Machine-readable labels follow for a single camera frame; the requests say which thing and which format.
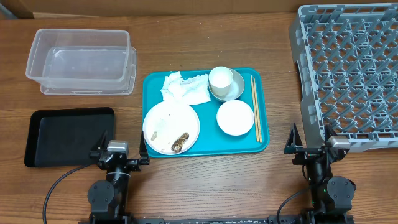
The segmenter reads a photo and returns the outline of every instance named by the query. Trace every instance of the white mug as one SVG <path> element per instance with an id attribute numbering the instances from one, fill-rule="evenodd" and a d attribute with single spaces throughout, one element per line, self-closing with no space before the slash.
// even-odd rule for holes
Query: white mug
<path id="1" fill-rule="evenodd" d="M 211 91 L 218 95 L 224 96 L 229 92 L 234 76 L 232 71 L 227 67 L 213 68 L 209 73 L 209 83 Z"/>

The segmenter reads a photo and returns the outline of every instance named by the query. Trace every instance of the gray plastic crate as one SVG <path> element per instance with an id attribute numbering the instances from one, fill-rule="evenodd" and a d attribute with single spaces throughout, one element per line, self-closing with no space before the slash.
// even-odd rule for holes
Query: gray plastic crate
<path id="1" fill-rule="evenodd" d="M 398 4 L 302 6 L 289 27 L 308 147 L 329 123 L 351 151 L 398 147 Z"/>

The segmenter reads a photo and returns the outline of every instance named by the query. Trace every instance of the wooden table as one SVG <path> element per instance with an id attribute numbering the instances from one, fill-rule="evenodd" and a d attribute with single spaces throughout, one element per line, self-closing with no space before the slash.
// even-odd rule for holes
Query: wooden table
<path id="1" fill-rule="evenodd" d="M 152 159 L 132 175 L 128 210 L 136 217 L 221 218 L 275 215 L 290 195 L 307 186 L 301 167 L 284 155 L 292 122 L 303 138 L 300 81 L 290 53 L 288 26 L 295 14 L 107 17 L 0 21 L 0 223 L 42 223 L 51 185 L 72 167 L 24 165 L 29 119 L 36 110 L 110 106 L 116 139 L 138 156 L 142 81 L 155 71 L 252 67 L 262 76 L 271 141 L 259 154 Z M 25 76 L 34 35 L 41 28 L 127 30 L 137 49 L 137 78 L 129 96 L 46 96 Z M 357 223 L 397 223 L 398 151 L 350 153 L 332 165 L 356 183 Z M 50 197 L 49 223 L 87 220 L 89 186 L 105 178 L 91 166 L 62 181 Z M 310 206 L 308 195 L 282 214 Z"/>

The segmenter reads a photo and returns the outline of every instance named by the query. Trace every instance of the chopstick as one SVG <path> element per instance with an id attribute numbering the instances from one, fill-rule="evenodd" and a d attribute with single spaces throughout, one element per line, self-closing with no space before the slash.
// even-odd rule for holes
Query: chopstick
<path id="1" fill-rule="evenodd" d="M 258 142 L 258 141 L 260 141 L 260 137 L 259 137 L 258 124 L 257 124 L 256 96 L 254 95 L 253 76 L 250 76 L 250 80 L 251 80 L 251 93 L 252 93 L 252 97 L 253 97 L 254 124 L 256 125 L 256 139 Z"/>
<path id="2" fill-rule="evenodd" d="M 253 94 L 253 105 L 254 105 L 254 121 L 256 122 L 256 138 L 257 138 L 257 141 L 262 143 L 261 122 L 260 122 L 259 102 L 258 102 L 258 97 L 257 97 L 256 79 L 253 76 L 251 76 L 251 81 L 252 81 L 252 94 Z"/>

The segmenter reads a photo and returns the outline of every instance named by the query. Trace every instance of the crumpled napkin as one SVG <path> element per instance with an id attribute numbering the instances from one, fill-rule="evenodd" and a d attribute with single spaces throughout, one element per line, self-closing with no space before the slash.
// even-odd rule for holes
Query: crumpled napkin
<path id="1" fill-rule="evenodd" d="M 188 105 L 198 105 L 210 101 L 207 90 L 209 75 L 197 75 L 186 80 L 181 78 L 180 72 L 171 73 L 164 80 L 162 92 L 163 100 L 181 101 Z"/>

